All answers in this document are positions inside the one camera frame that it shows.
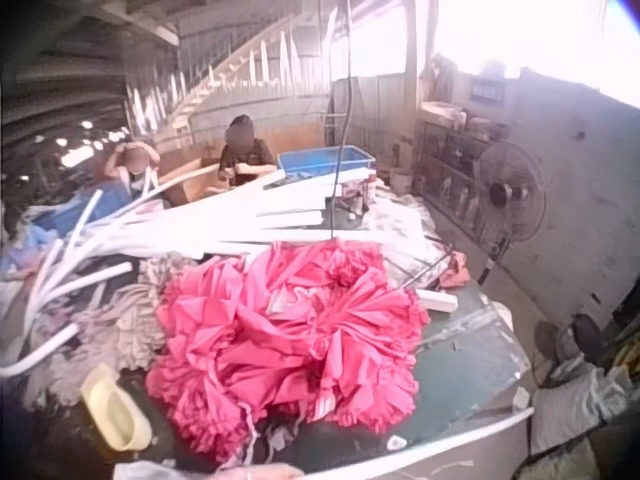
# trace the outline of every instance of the worker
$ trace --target worker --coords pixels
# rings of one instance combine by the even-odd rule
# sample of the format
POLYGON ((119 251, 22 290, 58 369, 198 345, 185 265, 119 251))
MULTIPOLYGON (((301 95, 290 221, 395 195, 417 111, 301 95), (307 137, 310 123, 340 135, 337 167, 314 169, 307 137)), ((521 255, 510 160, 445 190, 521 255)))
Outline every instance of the worker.
POLYGON ((118 145, 104 166, 107 177, 119 179, 132 198, 158 187, 160 155, 144 142, 118 145))
POLYGON ((233 119, 225 133, 226 145, 220 155, 218 178, 240 186, 277 169, 276 161, 261 138, 255 137, 248 115, 233 119))

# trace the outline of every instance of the floor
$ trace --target floor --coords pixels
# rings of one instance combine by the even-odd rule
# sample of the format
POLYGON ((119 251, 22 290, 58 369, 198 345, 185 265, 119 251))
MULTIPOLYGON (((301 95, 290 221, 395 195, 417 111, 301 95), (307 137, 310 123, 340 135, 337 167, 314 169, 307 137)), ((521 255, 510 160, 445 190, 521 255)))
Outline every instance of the floor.
MULTIPOLYGON (((452 243, 456 250, 467 255, 471 276, 478 278, 486 263, 486 254, 444 215, 434 208, 429 210, 437 233, 452 243)), ((534 342, 535 326, 547 319, 499 266, 493 269, 483 290, 489 298, 503 303, 511 310, 516 337, 532 364, 532 370, 521 379, 520 385, 533 393, 551 367, 551 363, 537 351, 534 342)), ((514 391, 505 392, 505 395, 496 399, 495 406, 510 405, 514 391)), ((509 480, 528 455, 527 428, 526 422, 520 423, 492 437, 423 460, 401 472, 379 479, 509 480)))

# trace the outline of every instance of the cable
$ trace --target cable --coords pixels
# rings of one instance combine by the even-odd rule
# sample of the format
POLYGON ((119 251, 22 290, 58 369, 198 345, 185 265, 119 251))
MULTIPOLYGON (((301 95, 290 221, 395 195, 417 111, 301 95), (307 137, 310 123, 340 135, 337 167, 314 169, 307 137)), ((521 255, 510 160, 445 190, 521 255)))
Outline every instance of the cable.
POLYGON ((353 107, 353 87, 351 85, 351 0, 343 1, 343 9, 346 19, 347 28, 347 117, 344 121, 342 129, 342 138, 340 139, 340 148, 338 149, 338 162, 336 163, 336 176, 333 180, 333 194, 331 195, 331 210, 329 216, 329 225, 331 227, 331 238, 333 238, 334 214, 336 210, 336 190, 338 189, 338 176, 340 175, 340 165, 342 164, 342 155, 344 153, 344 144, 347 141, 347 131, 351 122, 351 110, 353 107))

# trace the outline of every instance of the yellow plastic container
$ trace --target yellow plastic container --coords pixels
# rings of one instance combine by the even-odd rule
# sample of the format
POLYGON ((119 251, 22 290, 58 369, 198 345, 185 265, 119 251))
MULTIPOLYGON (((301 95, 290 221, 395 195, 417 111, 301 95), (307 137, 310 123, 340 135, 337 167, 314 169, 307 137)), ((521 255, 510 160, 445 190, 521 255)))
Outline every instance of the yellow plastic container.
POLYGON ((144 450, 151 443, 147 417, 116 381, 119 374, 101 363, 82 384, 81 393, 105 441, 117 451, 144 450))

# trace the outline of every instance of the blue plastic basket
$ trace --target blue plastic basket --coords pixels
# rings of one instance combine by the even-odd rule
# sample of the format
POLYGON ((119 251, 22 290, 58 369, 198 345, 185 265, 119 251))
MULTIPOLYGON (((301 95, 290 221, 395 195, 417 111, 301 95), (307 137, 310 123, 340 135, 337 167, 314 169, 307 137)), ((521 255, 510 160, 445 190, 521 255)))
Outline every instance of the blue plastic basket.
MULTIPOLYGON (((103 194, 98 204, 89 215, 88 222, 99 220, 111 213, 119 210, 131 203, 131 195, 126 187, 120 182, 104 182, 96 189, 102 190, 103 194)), ((74 229, 84 211, 87 203, 91 200, 93 192, 96 190, 82 192, 70 200, 68 208, 47 212, 34 219, 33 223, 44 230, 56 230, 63 237, 74 229)))
MULTIPOLYGON (((313 148, 285 152, 278 155, 278 165, 287 176, 317 177, 335 173, 340 147, 313 148)), ((375 169, 376 159, 353 145, 346 145, 342 154, 340 171, 356 168, 375 169)))

